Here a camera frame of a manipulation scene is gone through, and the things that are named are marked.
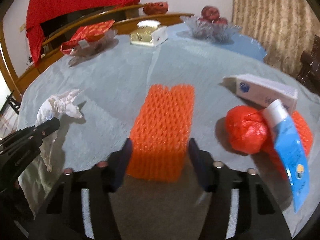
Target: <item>apple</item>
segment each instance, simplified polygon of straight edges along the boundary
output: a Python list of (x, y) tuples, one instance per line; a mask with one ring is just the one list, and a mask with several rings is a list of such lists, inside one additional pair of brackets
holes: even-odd
[(220, 12), (218, 8), (214, 6), (204, 6), (201, 15), (203, 18), (209, 20), (210, 22), (218, 20), (220, 18)]
[(226, 18), (219, 18), (218, 20), (213, 21), (213, 23), (217, 23), (217, 24), (228, 24), (228, 20)]

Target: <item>tube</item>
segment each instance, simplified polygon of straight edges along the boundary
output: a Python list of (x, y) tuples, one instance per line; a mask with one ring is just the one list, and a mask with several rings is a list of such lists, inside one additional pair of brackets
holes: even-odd
[(288, 174), (294, 211), (298, 212), (310, 190), (308, 162), (300, 137), (280, 99), (271, 103), (262, 114), (272, 132), (274, 148)]

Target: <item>blue tube label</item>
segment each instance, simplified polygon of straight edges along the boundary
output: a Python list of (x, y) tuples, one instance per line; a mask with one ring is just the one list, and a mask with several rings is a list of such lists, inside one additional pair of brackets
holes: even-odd
[(275, 150), (287, 171), (291, 184), (294, 211), (298, 212), (310, 190), (308, 161), (291, 117), (274, 127)]

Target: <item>red fruit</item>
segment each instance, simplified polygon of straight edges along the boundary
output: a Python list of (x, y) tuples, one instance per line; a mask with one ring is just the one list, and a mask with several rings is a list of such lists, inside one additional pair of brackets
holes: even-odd
[(167, 2), (155, 2), (155, 3), (147, 3), (143, 12), (147, 15), (153, 14), (165, 14), (168, 12), (169, 6)]
[(220, 18), (220, 12), (218, 8), (213, 6), (205, 6), (201, 11), (203, 18), (209, 20), (210, 22), (218, 20)]
[(249, 106), (236, 106), (229, 110), (225, 127), (233, 149), (247, 154), (259, 152), (268, 136), (268, 126), (261, 113)]
[(213, 21), (213, 23), (217, 23), (217, 24), (228, 24), (228, 20), (226, 18), (219, 18), (216, 21)]

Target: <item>blue logo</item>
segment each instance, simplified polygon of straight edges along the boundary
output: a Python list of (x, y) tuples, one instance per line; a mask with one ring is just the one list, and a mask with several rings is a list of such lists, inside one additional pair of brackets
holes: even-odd
[(247, 93), (249, 92), (249, 89), (250, 89), (250, 85), (247, 84), (246, 82), (241, 82), (240, 83), (240, 90), (244, 93)]

